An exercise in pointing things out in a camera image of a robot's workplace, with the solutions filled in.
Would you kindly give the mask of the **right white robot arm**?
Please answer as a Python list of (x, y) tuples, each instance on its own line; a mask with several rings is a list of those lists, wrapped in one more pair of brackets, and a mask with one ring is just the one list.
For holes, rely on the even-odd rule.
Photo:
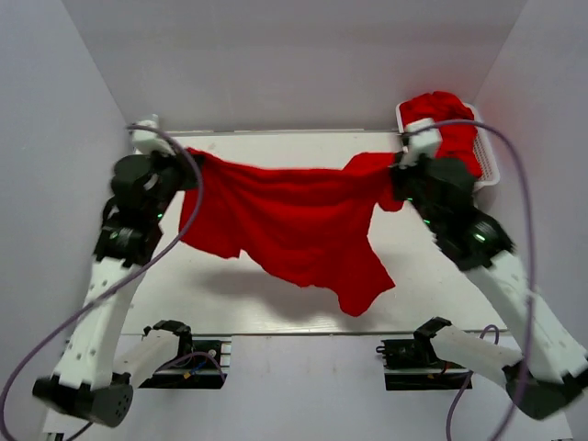
[(569, 407), (587, 388), (587, 351), (529, 287), (530, 278), (500, 223), (478, 209), (475, 179), (456, 159), (421, 156), (390, 168), (393, 196), (408, 201), (435, 244), (490, 302), (518, 349), (493, 345), (435, 317), (413, 333), (413, 354), (454, 362), (503, 388), (534, 420)]

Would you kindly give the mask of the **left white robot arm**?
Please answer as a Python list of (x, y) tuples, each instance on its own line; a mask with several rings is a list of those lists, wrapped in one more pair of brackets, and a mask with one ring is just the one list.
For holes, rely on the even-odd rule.
[(135, 292), (162, 258), (155, 249), (163, 215), (177, 192), (202, 187), (198, 164), (185, 150), (132, 154), (115, 164), (84, 306), (68, 321), (73, 333), (57, 366), (35, 381), (34, 397), (57, 413), (117, 427), (135, 389), (187, 349), (189, 327), (170, 321), (148, 328), (141, 343), (116, 354)]

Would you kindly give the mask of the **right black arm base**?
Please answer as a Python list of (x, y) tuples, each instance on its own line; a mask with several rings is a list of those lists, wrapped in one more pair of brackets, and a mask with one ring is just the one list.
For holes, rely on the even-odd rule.
[(459, 390), (468, 371), (459, 364), (429, 359), (413, 339), (382, 340), (376, 347), (386, 391)]

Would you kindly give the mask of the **white plastic basket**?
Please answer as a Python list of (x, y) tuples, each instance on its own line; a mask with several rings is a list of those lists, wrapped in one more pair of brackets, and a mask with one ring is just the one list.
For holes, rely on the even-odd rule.
[[(398, 130), (402, 133), (405, 125), (402, 123), (401, 119), (400, 104), (396, 106), (395, 112)], [(482, 122), (482, 118), (474, 106), (465, 102), (463, 102), (463, 104), (472, 111), (475, 121)], [(474, 153), (482, 170), (482, 177), (477, 178), (475, 190), (480, 191), (485, 187), (495, 186), (500, 181), (500, 172), (494, 157), (489, 135), (485, 130), (477, 127), (475, 128), (477, 129), (478, 135), (474, 142)]]

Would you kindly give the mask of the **red t shirt pile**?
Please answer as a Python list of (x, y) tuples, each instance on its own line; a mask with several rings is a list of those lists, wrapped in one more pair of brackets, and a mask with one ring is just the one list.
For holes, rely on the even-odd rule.
[[(400, 104), (400, 114), (404, 125), (420, 119), (434, 122), (468, 119), (474, 114), (454, 94), (444, 91), (416, 96)], [(442, 142), (437, 150), (437, 158), (459, 159), (476, 178), (482, 177), (481, 166), (474, 153), (477, 129), (470, 125), (451, 125), (439, 129)]]

